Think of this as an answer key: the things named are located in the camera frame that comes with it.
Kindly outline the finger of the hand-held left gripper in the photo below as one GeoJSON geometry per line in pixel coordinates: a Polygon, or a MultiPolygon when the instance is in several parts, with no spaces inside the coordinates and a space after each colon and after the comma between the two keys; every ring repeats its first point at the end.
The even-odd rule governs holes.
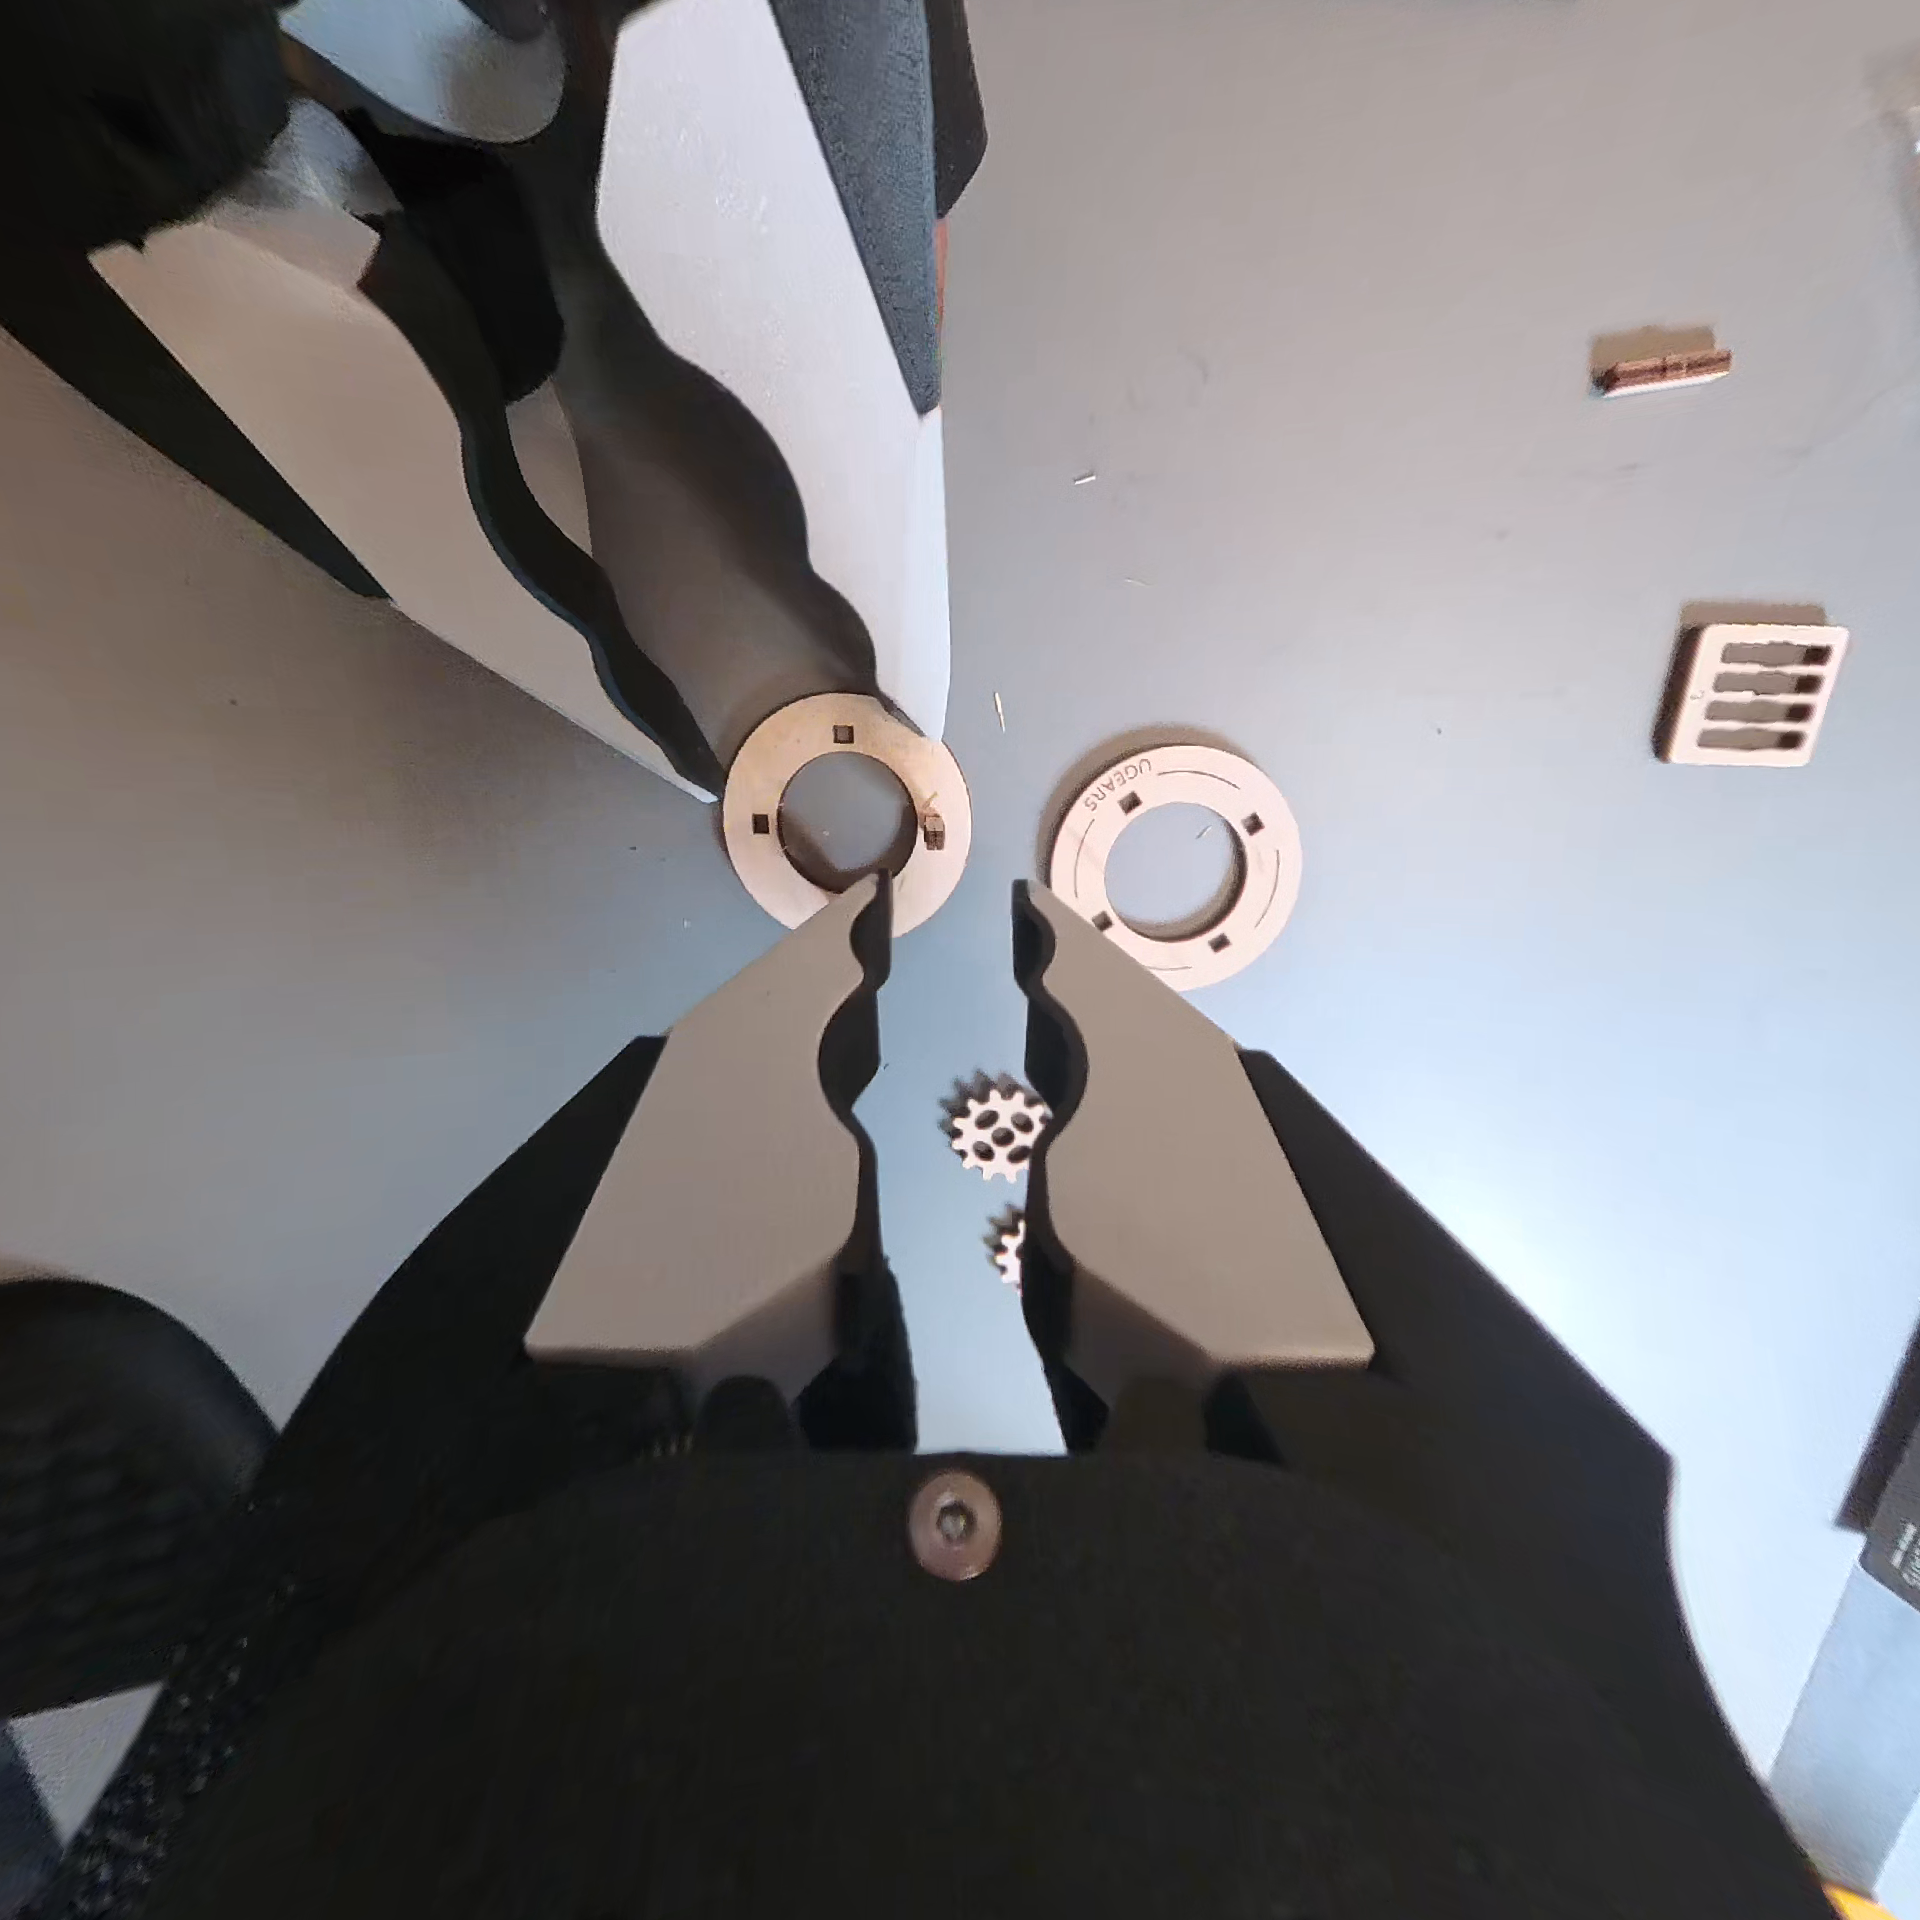
{"type": "Polygon", "coordinates": [[[711,742],[578,539],[558,403],[534,407],[534,474],[560,479],[560,519],[473,307],[405,215],[222,207],[89,262],[398,612],[717,798],[711,742]]]}
{"type": "Polygon", "coordinates": [[[941,737],[938,250],[938,397],[917,403],[773,4],[618,20],[591,230],[566,405],[638,638],[719,755],[813,690],[941,737]]]}

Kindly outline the small slotted wooden frame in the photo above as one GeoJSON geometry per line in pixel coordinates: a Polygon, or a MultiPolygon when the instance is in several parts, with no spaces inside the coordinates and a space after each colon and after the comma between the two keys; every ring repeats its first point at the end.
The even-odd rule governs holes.
{"type": "Polygon", "coordinates": [[[1849,628],[1812,603],[1686,603],[1649,733],[1656,759],[1694,769],[1806,769],[1849,646],[1849,628]]]}

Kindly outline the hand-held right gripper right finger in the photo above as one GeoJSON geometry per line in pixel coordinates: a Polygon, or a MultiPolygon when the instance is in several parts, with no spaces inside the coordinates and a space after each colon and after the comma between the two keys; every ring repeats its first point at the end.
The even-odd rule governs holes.
{"type": "Polygon", "coordinates": [[[1356,1373],[1375,1342],[1238,1047],[1036,883],[1016,883],[1028,1173],[1024,1306],[1104,1407],[1141,1383],[1356,1373]]]}

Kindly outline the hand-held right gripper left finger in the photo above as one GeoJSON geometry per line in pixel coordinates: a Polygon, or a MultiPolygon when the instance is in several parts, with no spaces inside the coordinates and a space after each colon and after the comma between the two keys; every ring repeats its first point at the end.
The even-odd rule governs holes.
{"type": "Polygon", "coordinates": [[[614,1140],[524,1347],[534,1359],[733,1379],[790,1402],[830,1369],[898,1381],[872,1140],[892,883],[832,897],[693,1005],[614,1140]]]}

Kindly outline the dark puzzle box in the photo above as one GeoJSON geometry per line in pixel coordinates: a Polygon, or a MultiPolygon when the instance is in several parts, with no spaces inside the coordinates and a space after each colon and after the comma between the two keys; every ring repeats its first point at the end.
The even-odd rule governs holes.
{"type": "Polygon", "coordinates": [[[1918,1611],[1918,1329],[1911,1331],[1838,1513],[1857,1569],[1918,1611]]]}

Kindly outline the person's left forearm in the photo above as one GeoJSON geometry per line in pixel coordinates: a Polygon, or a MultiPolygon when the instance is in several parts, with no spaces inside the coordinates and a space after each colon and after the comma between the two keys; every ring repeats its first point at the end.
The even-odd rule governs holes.
{"type": "Polygon", "coordinates": [[[289,95],[273,3],[5,3],[5,244],[90,251],[192,218],[289,95]]]}

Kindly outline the grey desk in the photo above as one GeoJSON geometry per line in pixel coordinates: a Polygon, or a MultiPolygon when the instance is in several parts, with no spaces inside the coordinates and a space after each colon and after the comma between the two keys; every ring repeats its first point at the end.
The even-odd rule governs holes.
{"type": "MultiPolygon", "coordinates": [[[[413,141],[582,479],[638,7],[413,141]]],[[[276,1427],[26,1916],[1836,1913],[1758,1766],[1914,1324],[1914,4],[967,11],[941,737],[719,755],[622,612],[697,799],[5,345],[5,1279],[276,1427]],[[1653,749],[1721,599],[1852,633],[1800,771],[1653,749]],[[872,874],[895,1385],[529,1358],[666,1030],[872,874]],[[1364,1369],[1041,1355],[943,1130],[1037,1091],[1021,879],[1238,1047],[1364,1369]]]]}

